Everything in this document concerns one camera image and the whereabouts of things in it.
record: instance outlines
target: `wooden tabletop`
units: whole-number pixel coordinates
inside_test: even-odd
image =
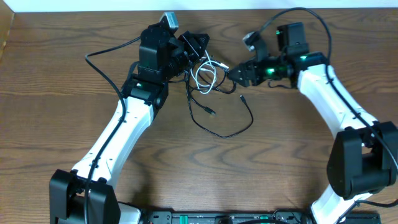
[[[278,10],[178,11],[180,28],[210,35],[208,51],[233,67],[251,54],[241,43]],[[397,9],[316,10],[333,36],[331,64],[358,103],[380,121],[398,124]],[[118,98],[84,61],[84,55],[127,42],[163,12],[16,14],[0,64],[0,223],[47,223],[49,180],[70,170],[109,122]],[[304,12],[275,21],[264,38],[277,55],[276,26],[302,21],[311,51],[326,50],[321,24]],[[138,44],[93,59],[118,86],[138,60]],[[198,100],[191,120],[183,83],[170,94],[138,140],[116,187],[118,200],[141,207],[195,211],[265,211],[305,208],[328,185],[326,163],[333,138],[314,106],[297,90],[238,87],[232,95]],[[398,184],[371,197],[388,203]],[[398,208],[377,210],[383,223],[398,222]]]

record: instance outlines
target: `white wall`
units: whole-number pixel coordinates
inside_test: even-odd
[[[398,0],[4,0],[14,12],[398,7]]]

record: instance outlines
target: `cable plug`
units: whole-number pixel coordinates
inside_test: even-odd
[[[240,97],[241,97],[242,102],[243,102],[244,104],[246,104],[246,99],[243,97],[243,95],[240,95]]]
[[[211,115],[216,115],[216,112],[215,111],[213,111],[211,108],[209,108],[209,107],[204,107],[204,110],[207,112],[207,113],[209,113],[209,114],[211,114]]]

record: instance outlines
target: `green light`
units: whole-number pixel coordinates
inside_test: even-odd
[[[268,75],[271,75],[271,74],[273,74],[274,72],[275,72],[275,69],[273,69],[273,68],[268,68],[268,69],[267,69]]]

